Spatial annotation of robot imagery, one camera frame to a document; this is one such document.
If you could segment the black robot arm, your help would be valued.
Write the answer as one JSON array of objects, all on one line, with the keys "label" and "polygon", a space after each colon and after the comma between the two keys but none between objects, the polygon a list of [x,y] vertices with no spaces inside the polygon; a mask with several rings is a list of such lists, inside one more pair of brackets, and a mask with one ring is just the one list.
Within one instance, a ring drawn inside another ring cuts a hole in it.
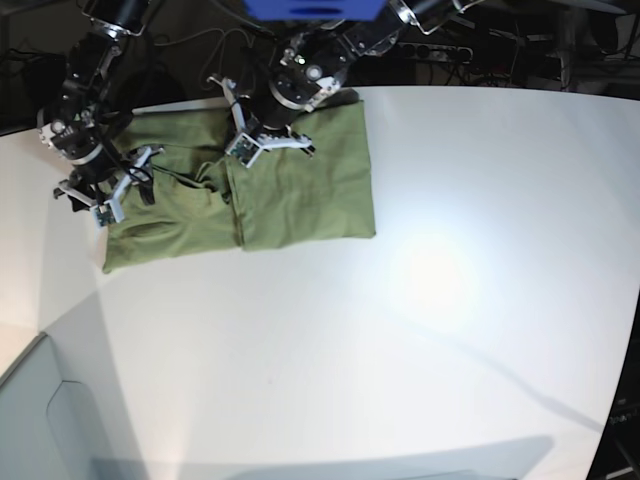
[{"label": "black robot arm", "polygon": [[[90,212],[100,226],[123,222],[133,208],[133,193],[145,209],[157,204],[153,159],[164,146],[147,143],[121,151],[114,143],[132,122],[155,71],[156,46],[147,8],[145,1],[88,2],[83,12],[92,29],[70,51],[56,100],[38,114],[41,140],[72,167],[54,188],[54,198],[68,198],[74,211]],[[111,77],[125,51],[123,40],[132,37],[146,43],[147,70],[141,87],[114,110],[107,102]]]},{"label": "black robot arm", "polygon": [[[130,122],[139,96],[116,111],[105,104],[111,69],[125,38],[142,37],[149,71],[156,63],[149,1],[88,1],[83,14],[91,29],[72,50],[64,97],[64,125],[53,143],[89,184],[119,169],[138,184],[148,182],[148,160],[159,153],[146,147],[126,157],[114,137]],[[293,122],[313,112],[343,87],[350,67],[366,56],[382,56],[401,33],[415,27],[430,35],[473,7],[471,1],[249,1],[247,26],[271,37],[276,57],[251,60],[262,71],[253,93],[242,95],[233,80],[210,76],[230,104],[233,131],[225,153],[251,166],[264,152],[298,149],[311,155],[309,137],[292,131]]]}]

